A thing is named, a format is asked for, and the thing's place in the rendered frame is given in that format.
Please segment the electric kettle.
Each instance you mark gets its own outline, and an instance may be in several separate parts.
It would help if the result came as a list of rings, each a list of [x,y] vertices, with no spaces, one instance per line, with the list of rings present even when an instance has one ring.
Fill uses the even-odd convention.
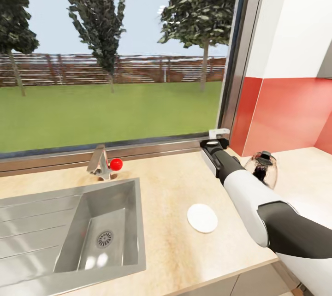
[[[254,153],[244,168],[262,184],[274,190],[278,175],[276,163],[276,159],[271,153],[262,151]]]

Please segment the saucer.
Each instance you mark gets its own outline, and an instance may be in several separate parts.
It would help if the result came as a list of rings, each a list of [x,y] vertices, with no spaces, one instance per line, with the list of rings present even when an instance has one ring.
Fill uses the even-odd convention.
[[[206,204],[197,203],[190,206],[187,217],[191,225],[200,232],[213,231],[217,226],[217,215]]]

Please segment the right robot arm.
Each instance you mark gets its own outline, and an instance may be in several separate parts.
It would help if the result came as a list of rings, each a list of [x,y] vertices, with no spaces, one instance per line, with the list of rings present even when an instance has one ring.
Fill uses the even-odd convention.
[[[270,248],[314,296],[332,296],[332,230],[300,215],[284,197],[271,190],[225,149],[217,136],[229,129],[209,130],[200,142],[201,155],[220,179],[252,239]]]

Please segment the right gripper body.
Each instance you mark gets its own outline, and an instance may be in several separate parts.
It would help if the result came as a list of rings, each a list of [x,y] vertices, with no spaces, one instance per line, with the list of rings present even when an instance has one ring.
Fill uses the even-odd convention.
[[[225,138],[221,138],[221,139],[213,139],[213,140],[210,140],[210,139],[208,139],[208,140],[203,140],[203,141],[202,141],[202,147],[204,147],[204,146],[206,145],[207,142],[213,142],[213,141],[217,141],[217,142],[219,142],[219,143],[222,145],[223,150],[225,150],[225,149],[228,148],[228,146],[226,146],[226,139],[225,139]]]

